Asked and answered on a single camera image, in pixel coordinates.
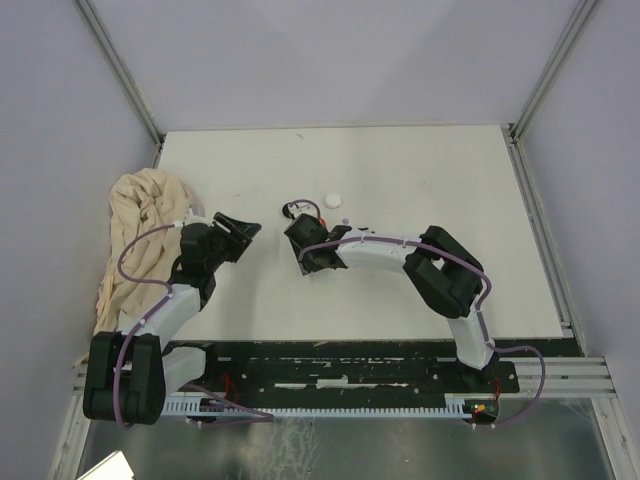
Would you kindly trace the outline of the white earbud charging case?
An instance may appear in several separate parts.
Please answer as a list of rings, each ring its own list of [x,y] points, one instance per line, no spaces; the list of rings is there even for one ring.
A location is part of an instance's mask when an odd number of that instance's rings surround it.
[[[343,198],[337,193],[330,193],[324,197],[324,204],[329,209],[337,209],[343,204]]]

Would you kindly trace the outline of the black earbud charging case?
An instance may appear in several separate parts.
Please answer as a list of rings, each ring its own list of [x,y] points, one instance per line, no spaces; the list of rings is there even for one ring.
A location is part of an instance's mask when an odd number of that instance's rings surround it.
[[[291,205],[289,203],[284,204],[282,206],[281,211],[282,211],[282,214],[283,214],[283,216],[285,218],[287,218],[287,219],[294,219],[295,218],[295,214],[292,212]]]

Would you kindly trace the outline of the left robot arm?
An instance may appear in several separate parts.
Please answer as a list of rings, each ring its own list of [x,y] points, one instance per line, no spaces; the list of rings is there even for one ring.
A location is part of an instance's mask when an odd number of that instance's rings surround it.
[[[189,382],[209,390],[220,381],[220,364],[203,350],[166,347],[209,302],[217,270],[237,262],[262,227],[222,213],[171,226],[180,232],[179,253],[168,279],[158,283],[164,294],[129,327],[91,340],[83,394],[83,414],[90,420],[123,428],[152,425],[170,394]]]

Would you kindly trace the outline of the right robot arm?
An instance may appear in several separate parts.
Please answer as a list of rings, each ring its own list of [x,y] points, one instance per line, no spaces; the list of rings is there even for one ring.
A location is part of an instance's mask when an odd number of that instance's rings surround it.
[[[430,226],[417,236],[383,236],[301,214],[285,229],[301,273],[372,268],[406,276],[433,312],[447,320],[456,346],[459,379],[481,391],[495,379],[499,360],[482,319],[481,306],[492,283],[481,263],[449,232]]]

